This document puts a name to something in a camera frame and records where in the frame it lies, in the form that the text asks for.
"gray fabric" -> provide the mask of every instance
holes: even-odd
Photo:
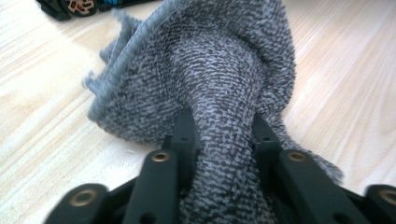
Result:
[[[177,113],[191,108],[203,143],[182,223],[276,223],[259,187],[250,148],[260,113],[285,149],[310,153],[334,182],[338,168],[300,148],[281,112],[294,82],[294,52],[278,0],[165,1],[146,21],[116,13],[120,37],[101,56],[107,67],[85,84],[89,118],[109,133],[158,147]]]

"wooden table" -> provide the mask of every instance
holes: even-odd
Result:
[[[347,189],[396,186],[396,1],[284,3],[297,58],[290,135],[341,167]],[[145,19],[159,4],[126,11]],[[119,29],[110,13],[58,22],[33,0],[0,3],[1,223],[42,223],[73,187],[138,175],[150,148],[90,122],[81,86]]]

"tabletop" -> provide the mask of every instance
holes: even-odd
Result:
[[[147,18],[154,1],[124,10]],[[297,79],[283,119],[301,146],[337,164],[344,188],[396,186],[396,1],[285,0]],[[34,1],[0,3],[1,223],[42,223],[70,189],[114,189],[152,150],[87,119],[81,85],[105,66],[111,13],[59,22]]]

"cloth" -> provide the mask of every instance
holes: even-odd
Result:
[[[145,21],[116,13],[120,37],[90,75],[89,118],[117,137],[158,147],[178,112],[190,108],[203,144],[182,223],[276,223],[264,198],[250,141],[255,113],[284,149],[313,156],[333,179],[342,173],[294,143],[281,112],[292,94],[294,49],[278,0],[168,0]]]

